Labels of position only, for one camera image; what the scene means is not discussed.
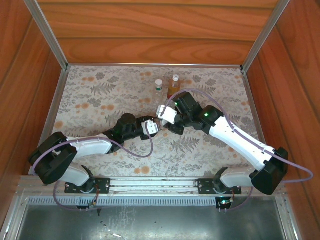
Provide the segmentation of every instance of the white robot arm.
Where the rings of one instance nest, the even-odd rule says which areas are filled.
[[[239,154],[252,165],[249,168],[223,168],[216,178],[215,189],[225,192],[226,188],[235,186],[256,187],[260,192],[271,195],[286,175],[288,165],[264,153],[231,129],[223,113],[213,106],[201,108],[189,92],[179,94],[174,98],[175,109],[159,106],[157,117],[162,124],[175,134],[182,135],[185,127],[194,127],[208,135],[217,138]],[[264,150],[275,153],[282,158],[288,158],[288,152],[283,148],[275,150],[254,139],[238,127],[235,129],[244,137],[256,143]]]

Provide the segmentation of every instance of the wooden wall panel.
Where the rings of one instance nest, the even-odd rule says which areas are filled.
[[[15,59],[31,19],[24,1],[7,0],[0,3],[0,86]]]
[[[42,0],[40,7],[70,63],[241,65],[276,3]],[[130,54],[125,56],[119,45]],[[180,56],[171,55],[182,48]],[[195,57],[198,51],[201,57]]]
[[[313,171],[287,185],[303,239],[320,238],[320,5],[291,0],[247,76],[268,144]],[[307,174],[291,167],[287,179]]]
[[[272,11],[130,4],[41,7],[57,38],[199,38],[251,42],[256,40]]]
[[[38,145],[61,72],[23,0],[0,2],[0,227]]]
[[[71,63],[241,64],[251,42],[186,39],[60,39]]]
[[[273,9],[278,0],[38,0],[38,3],[175,4]]]

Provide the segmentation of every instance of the metal plate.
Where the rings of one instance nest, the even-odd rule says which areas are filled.
[[[197,187],[198,187],[198,191],[199,191],[199,194],[202,195],[202,194],[220,194],[220,195],[225,195],[225,194],[228,194],[228,195],[232,195],[232,194],[241,194],[242,191],[241,191],[241,187],[232,187],[232,188],[228,188],[228,190],[224,193],[219,193],[216,191],[215,189],[215,184],[214,184],[214,181],[212,178],[199,178],[197,180]]]
[[[227,213],[214,206],[115,206],[98,216],[96,211],[29,205],[18,239],[281,240],[279,219],[272,197],[254,197],[243,208]]]
[[[97,185],[97,188],[99,189],[99,194],[108,194],[109,189],[110,189],[110,178],[106,177],[101,177],[101,178],[96,178],[95,179],[95,184]],[[86,194],[81,192],[79,187],[72,183],[68,183],[65,185],[64,193],[65,194]],[[97,193],[97,188],[93,187],[90,190],[90,194],[96,194]]]

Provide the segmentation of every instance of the orange juice bottle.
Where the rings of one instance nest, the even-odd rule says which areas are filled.
[[[173,78],[169,82],[169,88],[168,88],[168,99],[171,98],[173,94],[180,91],[181,87],[181,81],[179,81],[179,75],[175,74],[173,75]]]

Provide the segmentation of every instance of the black end cap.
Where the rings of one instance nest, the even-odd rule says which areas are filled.
[[[33,166],[36,160],[47,150],[65,141],[67,141],[67,137],[62,132],[55,132],[30,155],[29,163]],[[60,152],[60,154],[56,155],[54,152],[50,152],[35,167],[35,173],[45,185],[58,181],[78,153],[77,149],[70,144],[61,146],[55,151]]]
[[[197,116],[202,111],[200,104],[194,99],[190,92],[178,94],[173,101],[181,114],[187,114],[189,117]]]
[[[288,152],[280,147],[275,155],[288,159]],[[272,195],[280,182],[288,172],[288,164],[272,157],[270,161],[265,163],[265,166],[260,171],[254,171],[249,175],[253,186],[261,193]]]

